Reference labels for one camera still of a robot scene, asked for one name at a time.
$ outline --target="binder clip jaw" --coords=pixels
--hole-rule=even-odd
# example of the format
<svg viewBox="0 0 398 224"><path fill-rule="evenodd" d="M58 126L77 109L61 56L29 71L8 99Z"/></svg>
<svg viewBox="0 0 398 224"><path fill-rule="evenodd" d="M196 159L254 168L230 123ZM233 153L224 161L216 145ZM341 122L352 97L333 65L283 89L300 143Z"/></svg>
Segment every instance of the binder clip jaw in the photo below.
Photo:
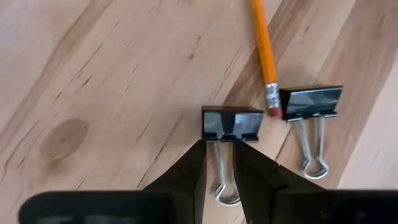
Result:
<svg viewBox="0 0 398 224"><path fill-rule="evenodd" d="M235 142L240 139L246 142L259 140L257 134L260 129L264 112L252 108L237 107L202 107L202 140L215 144L216 160L218 164L218 177L220 184L213 192L217 201L225 206L240 203L238 190L233 176L234 198L226 200L221 195L226 188L226 177L221 156L222 142Z"/></svg>
<svg viewBox="0 0 398 224"><path fill-rule="evenodd" d="M325 138L325 118L338 116L335 112L340 98L342 86L315 86L310 88L285 88L280 89L283 117L287 122L295 121L304 154L301 167L303 176L308 179L321 179L329 172L329 167L323 159L323 143ZM322 170L315 174L309 174L312 156L305 131L304 120L318 119L318 146L317 161Z"/></svg>

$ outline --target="pencil eraser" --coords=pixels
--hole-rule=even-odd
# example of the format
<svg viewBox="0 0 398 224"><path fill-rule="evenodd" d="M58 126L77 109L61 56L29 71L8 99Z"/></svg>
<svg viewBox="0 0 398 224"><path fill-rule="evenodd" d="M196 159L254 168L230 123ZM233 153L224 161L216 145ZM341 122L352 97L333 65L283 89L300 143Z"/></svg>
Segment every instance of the pencil eraser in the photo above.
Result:
<svg viewBox="0 0 398 224"><path fill-rule="evenodd" d="M270 108L268 114L273 118L282 118L282 108Z"/></svg>

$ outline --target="binder clip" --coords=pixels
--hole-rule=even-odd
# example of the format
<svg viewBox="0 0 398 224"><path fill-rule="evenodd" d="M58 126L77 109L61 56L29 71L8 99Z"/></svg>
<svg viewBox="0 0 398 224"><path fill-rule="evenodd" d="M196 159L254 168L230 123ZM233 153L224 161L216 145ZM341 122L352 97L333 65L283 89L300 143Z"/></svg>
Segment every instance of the binder clip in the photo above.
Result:
<svg viewBox="0 0 398 224"><path fill-rule="evenodd" d="M325 119L338 116L335 108L342 91L342 86L313 86L310 88L285 88L279 90L283 112L282 119L287 122L294 121L298 126L304 154L304 162L301 169L305 178L321 179L329 172L329 167L323 159ZM304 125L304 120L311 118L318 119L317 161L322 167L320 172L314 174L307 173L312 156Z"/></svg>
<svg viewBox="0 0 398 224"><path fill-rule="evenodd" d="M226 200L221 195L226 188L226 177L221 154L222 142L257 142L257 134L264 112L252 108L237 107L202 107L202 140L213 142L218 164L219 186L213 192L215 199L222 205L233 206L240 203L239 193L233 175L234 198Z"/></svg>

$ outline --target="wooden surface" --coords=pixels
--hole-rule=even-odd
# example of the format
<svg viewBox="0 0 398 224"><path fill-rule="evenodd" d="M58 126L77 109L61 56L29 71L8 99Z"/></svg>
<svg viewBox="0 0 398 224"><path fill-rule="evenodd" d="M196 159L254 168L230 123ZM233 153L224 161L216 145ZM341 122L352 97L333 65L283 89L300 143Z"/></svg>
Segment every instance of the wooden surface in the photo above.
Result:
<svg viewBox="0 0 398 224"><path fill-rule="evenodd" d="M345 86L316 183L398 189L398 2L264 4L280 86ZM1 1L0 72L1 223L47 190L142 189L200 137L201 105L265 108L246 0ZM266 117L260 139L298 172L293 126ZM204 223L244 222L205 206Z"/></svg>

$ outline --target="black object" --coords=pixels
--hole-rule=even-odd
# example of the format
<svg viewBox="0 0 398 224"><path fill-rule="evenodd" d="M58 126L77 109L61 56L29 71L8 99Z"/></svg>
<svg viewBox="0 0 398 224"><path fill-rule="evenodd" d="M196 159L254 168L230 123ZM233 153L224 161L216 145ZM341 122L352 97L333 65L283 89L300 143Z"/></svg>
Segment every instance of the black object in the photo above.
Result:
<svg viewBox="0 0 398 224"><path fill-rule="evenodd" d="M325 190L233 141L236 184L247 223L397 223L397 191ZM21 224L195 223L205 198L205 141L141 191L50 192L26 201Z"/></svg>
<svg viewBox="0 0 398 224"><path fill-rule="evenodd" d="M342 86L313 86L310 88L283 88L279 90L283 119L317 118L337 116L335 108Z"/></svg>
<svg viewBox="0 0 398 224"><path fill-rule="evenodd" d="M206 141L258 141L264 112L253 108L202 107L202 139Z"/></svg>

